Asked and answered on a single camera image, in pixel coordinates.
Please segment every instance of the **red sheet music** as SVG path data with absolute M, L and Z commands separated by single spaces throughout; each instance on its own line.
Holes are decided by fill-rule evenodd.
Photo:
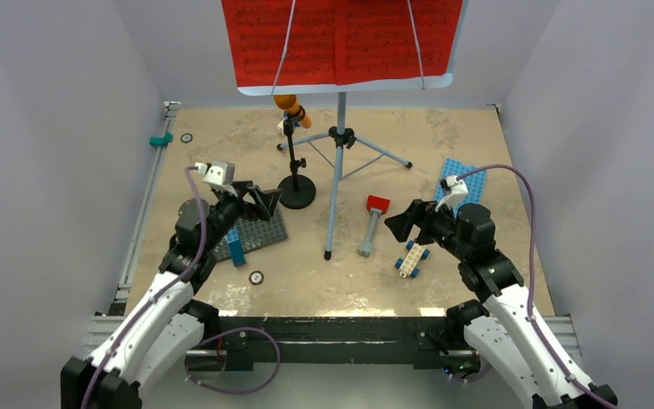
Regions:
M 411 0 L 425 76 L 447 70 L 462 0 Z M 222 0 L 237 85 L 272 85 L 291 0 Z M 420 76 L 407 0 L 297 0 L 278 85 Z

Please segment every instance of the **toy hammer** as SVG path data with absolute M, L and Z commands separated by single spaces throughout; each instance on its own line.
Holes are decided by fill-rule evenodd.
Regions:
M 375 227 L 380 216 L 387 213 L 390 207 L 389 199 L 380 198 L 377 196 L 367 197 L 367 211 L 372 215 L 370 218 L 370 228 L 367 230 L 367 237 L 364 238 L 362 244 L 357 249 L 357 254 L 362 257 L 369 257 L 372 252 L 372 237 L 375 235 Z

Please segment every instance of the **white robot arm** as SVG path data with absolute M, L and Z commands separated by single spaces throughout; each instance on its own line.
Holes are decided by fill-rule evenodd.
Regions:
M 192 300 L 216 265 L 212 250 L 239 218 L 270 220 L 281 192 L 233 181 L 234 165 L 228 162 L 197 163 L 192 170 L 204 176 L 219 200 L 209 205 L 196 198 L 181 206 L 169 250 L 146 295 L 86 360 L 71 358 L 62 368 L 62 408 L 141 407 L 139 393 L 213 330 L 204 322 L 216 308 Z M 251 202 L 244 200 L 247 194 Z
M 487 360 L 525 407 L 602 407 L 592 395 L 617 403 L 607 385 L 595 387 L 565 352 L 537 309 L 529 310 L 523 278 L 496 248 L 490 211 L 480 204 L 464 204 L 453 216 L 452 209 L 468 194 L 467 186 L 458 176 L 446 177 L 440 186 L 445 196 L 439 202 L 413 200 L 407 211 L 389 217 L 385 224 L 401 242 L 409 238 L 413 226 L 418 226 L 417 244 L 437 243 L 460 260 L 462 282 L 479 302 L 448 309 L 446 322 L 452 327 L 446 330 L 450 336 L 462 337 Z M 538 336 L 534 325 L 545 339 Z

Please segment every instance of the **round black base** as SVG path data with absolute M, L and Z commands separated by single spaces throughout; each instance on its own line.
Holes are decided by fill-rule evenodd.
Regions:
M 297 175 L 297 184 L 300 187 L 299 192 L 295 192 L 292 176 L 285 177 L 279 183 L 279 189 L 282 190 L 282 198 L 279 200 L 284 207 L 292 210 L 304 209 L 309 206 L 314 197 L 317 196 L 317 188 L 314 182 L 304 175 Z

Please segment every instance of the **microphone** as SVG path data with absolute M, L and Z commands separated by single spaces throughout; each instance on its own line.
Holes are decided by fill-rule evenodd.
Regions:
M 304 129 L 312 126 L 312 120 L 307 115 L 304 107 L 300 105 L 297 95 L 275 95 L 273 98 L 277 107 L 287 112 L 293 123 L 299 124 Z

